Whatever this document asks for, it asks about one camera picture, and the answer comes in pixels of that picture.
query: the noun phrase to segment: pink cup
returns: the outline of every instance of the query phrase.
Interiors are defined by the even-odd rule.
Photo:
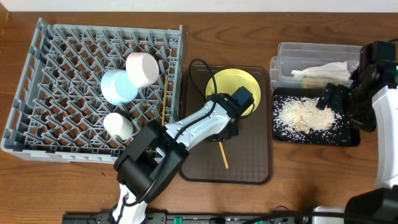
[[[148,53],[131,53],[126,60],[127,75],[133,85],[146,88],[156,82],[159,66],[156,59]]]

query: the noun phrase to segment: white tissue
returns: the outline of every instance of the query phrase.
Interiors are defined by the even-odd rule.
[[[351,74],[347,70],[347,62],[332,62],[319,67],[311,67],[302,71],[292,70],[295,78],[329,78],[334,80],[349,80]]]

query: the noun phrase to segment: yellow bowl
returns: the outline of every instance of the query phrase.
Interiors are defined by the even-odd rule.
[[[254,109],[260,103],[261,91],[258,82],[253,76],[249,73],[236,69],[229,68],[222,71],[219,71],[214,75],[217,84],[217,92],[218,93],[227,93],[232,95],[238,88],[244,86],[247,88],[252,94],[254,98]],[[206,86],[206,97],[210,96],[214,93],[214,83],[213,80],[210,79]],[[252,110],[252,106],[250,106],[242,116],[246,116],[250,114]]]

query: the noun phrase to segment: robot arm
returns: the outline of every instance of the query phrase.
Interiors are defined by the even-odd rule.
[[[372,98],[379,140],[376,189],[398,185],[398,90],[383,87]]]
[[[398,63],[395,44],[376,41],[361,49],[359,66],[350,88],[327,84],[317,108],[343,110],[357,128],[374,131],[379,139],[376,188],[398,184]]]
[[[169,185],[188,157],[188,150],[204,139],[222,141],[237,135],[236,123],[252,104],[252,94],[241,87],[231,96],[211,95],[205,106],[174,124],[148,122],[114,163],[121,196],[113,211],[117,223],[140,223],[145,209]],[[164,155],[158,164],[147,151]]]

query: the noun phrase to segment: black cable on table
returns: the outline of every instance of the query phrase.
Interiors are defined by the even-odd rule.
[[[398,38],[395,38],[395,39],[389,40],[388,42],[393,43],[393,42],[397,42],[397,41],[398,41]]]
[[[243,224],[252,224],[259,221],[268,221],[270,219],[276,219],[276,218],[303,219],[305,217],[330,217],[330,218],[343,218],[345,220],[352,220],[357,222],[373,222],[378,224],[398,224],[397,221],[380,220],[378,218],[372,218],[357,214],[347,214],[347,213],[338,213],[338,212],[293,212],[293,211],[274,212],[273,214],[264,215],[258,218],[253,218],[252,220],[248,220]]]
[[[274,211],[276,211],[278,208],[284,208],[284,209],[290,211],[285,205],[278,205],[278,206],[276,206],[275,208],[273,208],[273,209],[269,212],[269,214],[271,215],[271,214],[272,214]],[[274,224],[274,221],[272,221],[271,218],[268,219],[268,221],[269,221],[269,223]]]

